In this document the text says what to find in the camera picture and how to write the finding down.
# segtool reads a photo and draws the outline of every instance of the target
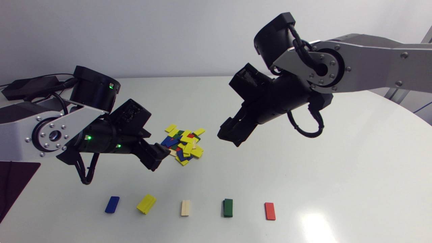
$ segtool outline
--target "metal bolt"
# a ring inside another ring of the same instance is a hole
[[[407,57],[408,57],[408,52],[402,52],[402,53],[400,54],[400,57],[401,57],[402,59],[407,58]]]

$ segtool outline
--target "black cable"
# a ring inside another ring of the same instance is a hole
[[[319,135],[321,135],[321,133],[323,132],[323,129],[324,129],[323,118],[321,117],[321,114],[319,111],[312,111],[312,110],[309,110],[309,111],[311,112],[312,117],[318,122],[318,131],[316,131],[316,132],[303,131],[299,127],[299,125],[297,125],[297,123],[294,121],[294,117],[292,116],[291,111],[287,112],[288,119],[291,122],[291,124],[294,126],[294,129],[297,130],[301,135],[303,135],[305,137],[309,137],[309,138],[318,137]]]
[[[56,76],[56,75],[71,75],[71,76],[73,76],[73,74],[63,74],[63,73],[60,73],[60,74],[47,74],[47,75],[37,76],[37,77],[29,78],[29,79],[43,78],[43,77]],[[12,83],[2,84],[2,85],[0,85],[0,87],[8,86],[8,85],[10,85],[10,84],[12,84]]]
[[[419,112],[420,110],[422,110],[423,108],[425,108],[426,106],[428,106],[430,104],[432,104],[432,102],[427,103],[426,105],[422,106],[420,109],[414,111],[413,113],[415,114],[415,113]]]
[[[99,153],[94,153],[92,161],[90,162],[90,167],[87,168],[89,169],[89,171],[87,172],[87,176],[86,176],[86,169],[84,168],[84,162],[81,156],[75,162],[75,168],[78,171],[78,175],[81,179],[81,182],[84,185],[88,185],[92,182],[98,159],[99,159]]]
[[[63,112],[65,115],[69,114],[69,112],[67,111],[67,106],[64,103],[64,100],[60,97],[60,95],[58,95],[57,93],[51,93],[51,95],[53,95],[54,97],[56,97],[58,99],[58,101],[61,104],[61,107],[63,108]]]

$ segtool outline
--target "yellow block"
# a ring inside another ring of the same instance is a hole
[[[177,127],[177,125],[176,124],[171,124],[169,127],[167,127],[166,129],[165,129],[165,131],[166,132],[171,132],[174,128],[176,128]]]
[[[180,141],[188,143],[188,144],[191,144],[194,140],[192,138],[190,138],[190,137],[183,136],[183,137],[180,138]]]
[[[178,130],[177,128],[174,128],[171,130],[171,132],[168,133],[168,136],[173,137],[174,135],[176,135],[178,133],[178,131],[180,131],[180,130]]]
[[[155,204],[156,198],[147,194],[144,199],[138,204],[137,209],[140,210],[143,214],[149,213],[153,204]]]
[[[184,133],[182,133],[181,135],[183,137],[187,137],[189,134],[191,134],[191,131],[190,130],[185,130]]]
[[[180,161],[180,158],[178,156],[175,159],[183,166],[185,166],[185,165],[187,165],[187,163],[189,163],[188,160]]]
[[[193,144],[186,144],[186,146],[183,149],[183,154],[185,154],[185,153],[191,153],[193,147],[194,147]]]
[[[203,134],[205,131],[206,130],[204,130],[203,128],[200,128],[200,129],[194,131],[194,134],[197,135],[197,136],[199,136],[199,135]]]

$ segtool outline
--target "white table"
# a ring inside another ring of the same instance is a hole
[[[216,136],[242,102],[230,79],[120,79],[116,107],[132,98],[152,112],[149,142],[171,123],[203,127],[204,155],[185,167],[167,157],[151,172],[134,155],[104,154],[90,185],[73,166],[39,160],[0,242],[432,242],[430,125],[369,91],[340,93],[322,111],[320,137],[301,136],[281,116],[236,148]],[[316,129],[306,106],[293,114]],[[157,202],[143,215],[136,206],[147,193]],[[106,214],[113,195],[120,202]],[[233,218],[221,217],[225,198],[234,199]],[[180,217],[184,199],[189,217]],[[276,221],[265,219],[265,202]]]

